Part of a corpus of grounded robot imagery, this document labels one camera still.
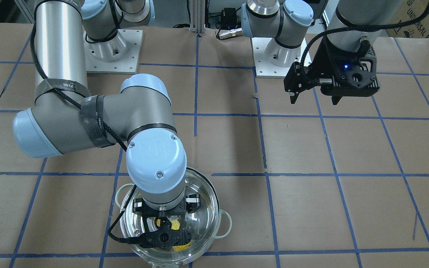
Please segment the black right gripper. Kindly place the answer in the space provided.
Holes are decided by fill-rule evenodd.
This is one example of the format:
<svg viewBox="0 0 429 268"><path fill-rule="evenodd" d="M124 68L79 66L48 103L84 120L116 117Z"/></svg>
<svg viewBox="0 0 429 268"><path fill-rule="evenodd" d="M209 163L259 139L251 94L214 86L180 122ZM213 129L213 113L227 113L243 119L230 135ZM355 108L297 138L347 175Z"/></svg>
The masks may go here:
<svg viewBox="0 0 429 268"><path fill-rule="evenodd" d="M133 198L133 232L134 233L143 233L141 212L144 212L146 209L150 209L147 202L141 195L136 198ZM186 229L191 233L198 233L197 225L199 217L196 216L196 212L201 209L201 195L200 194L189 194L181 199L181 201L171 209L180 209L186 211ZM158 209L153 209L155 211L167 211L170 210L166 206L160 206Z"/></svg>

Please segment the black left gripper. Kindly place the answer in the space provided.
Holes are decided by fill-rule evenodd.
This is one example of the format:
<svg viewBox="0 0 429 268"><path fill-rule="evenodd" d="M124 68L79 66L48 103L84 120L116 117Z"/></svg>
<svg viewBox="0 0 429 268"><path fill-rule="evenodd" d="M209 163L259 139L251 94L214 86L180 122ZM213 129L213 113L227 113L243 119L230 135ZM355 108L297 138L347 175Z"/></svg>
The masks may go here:
<svg viewBox="0 0 429 268"><path fill-rule="evenodd" d="M316 86L324 95L349 95L349 52L335 47L325 36L310 65L304 66L306 53L312 39L305 48L300 62L292 63L284 78L284 90L289 93L290 103L295 104L301 92ZM332 96L332 105L338 105L342 96Z"/></svg>

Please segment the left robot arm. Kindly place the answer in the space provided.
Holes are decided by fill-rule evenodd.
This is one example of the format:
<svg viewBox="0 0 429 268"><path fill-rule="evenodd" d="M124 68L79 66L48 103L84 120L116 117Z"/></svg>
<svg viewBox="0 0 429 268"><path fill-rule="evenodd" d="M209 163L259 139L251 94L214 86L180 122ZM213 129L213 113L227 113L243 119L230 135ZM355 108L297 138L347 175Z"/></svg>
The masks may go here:
<svg viewBox="0 0 429 268"><path fill-rule="evenodd" d="M288 60L284 89L295 104L300 93L316 86L337 105L342 97L370 97L380 90L373 42L382 29L414 25L429 15L390 23L400 0L341 0L327 30L313 37L299 56ZM315 12L303 0L248 0L242 7L243 35L272 38L268 56L279 63L279 49L299 51Z"/></svg>

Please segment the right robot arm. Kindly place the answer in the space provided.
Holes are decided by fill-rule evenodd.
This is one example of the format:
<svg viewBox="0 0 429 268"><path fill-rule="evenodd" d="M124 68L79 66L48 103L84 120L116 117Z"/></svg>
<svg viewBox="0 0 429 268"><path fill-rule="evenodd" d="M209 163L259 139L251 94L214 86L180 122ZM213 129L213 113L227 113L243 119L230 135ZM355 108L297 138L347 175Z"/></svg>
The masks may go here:
<svg viewBox="0 0 429 268"><path fill-rule="evenodd" d="M38 0L34 19L30 46L39 78L35 107L13 120L19 148L30 157L45 158L119 144L141 192L135 211L153 209L160 220L181 207L196 212L201 198L186 195L186 153L161 79L136 74L124 80L120 93L109 96L88 90L82 29L92 44L112 49L109 56L95 48L97 58L108 60L127 51L118 41L123 16L114 1Z"/></svg>

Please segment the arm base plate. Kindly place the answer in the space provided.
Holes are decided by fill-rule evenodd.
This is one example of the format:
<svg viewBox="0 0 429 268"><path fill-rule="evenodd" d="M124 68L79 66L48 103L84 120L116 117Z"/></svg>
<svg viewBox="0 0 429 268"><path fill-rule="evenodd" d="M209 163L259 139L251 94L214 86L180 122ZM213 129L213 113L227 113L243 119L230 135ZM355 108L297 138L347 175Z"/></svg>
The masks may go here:
<svg viewBox="0 0 429 268"><path fill-rule="evenodd" d="M110 41L84 41L86 72L94 74L136 74L143 40L141 29L120 29Z"/></svg>
<svg viewBox="0 0 429 268"><path fill-rule="evenodd" d="M281 47L273 38L252 38L252 55L256 76L259 78L283 79L294 62L300 62L306 47L288 49Z"/></svg>

